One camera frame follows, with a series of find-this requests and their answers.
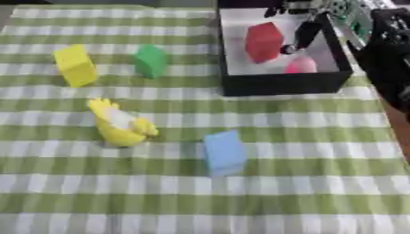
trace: red cube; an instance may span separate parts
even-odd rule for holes
[[[248,28],[245,50],[255,63],[262,63],[276,58],[282,43],[284,36],[274,23],[269,22]]]

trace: pink ball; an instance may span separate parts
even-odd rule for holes
[[[285,73],[314,73],[318,72],[315,60],[309,56],[299,56],[286,67]]]

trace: yellow banana toy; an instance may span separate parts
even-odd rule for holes
[[[89,100],[88,106],[95,114],[98,131],[110,144],[132,146],[146,137],[158,135],[155,125],[149,120],[119,110],[119,105],[108,99]]]

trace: cube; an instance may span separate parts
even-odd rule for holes
[[[154,79],[164,75],[167,54],[154,45],[143,45],[135,54],[135,71]]]
[[[206,135],[204,145],[211,176],[228,176],[243,170],[246,155],[237,131]]]
[[[54,52],[59,71],[72,88],[97,80],[97,72],[83,45],[74,45]]]
[[[276,58],[284,42],[284,36],[274,23],[264,23],[248,28],[245,50],[254,63]]]

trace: gingham fabric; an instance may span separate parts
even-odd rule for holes
[[[131,5],[15,10],[0,36],[0,233],[409,233],[409,168],[363,74],[336,94],[222,97],[213,18]],[[144,43],[169,54],[165,77],[135,74]],[[52,52],[71,44],[100,74],[87,87],[69,88],[54,65]],[[92,97],[145,116],[160,136],[105,145]],[[201,139],[230,129],[246,167],[209,178]]]

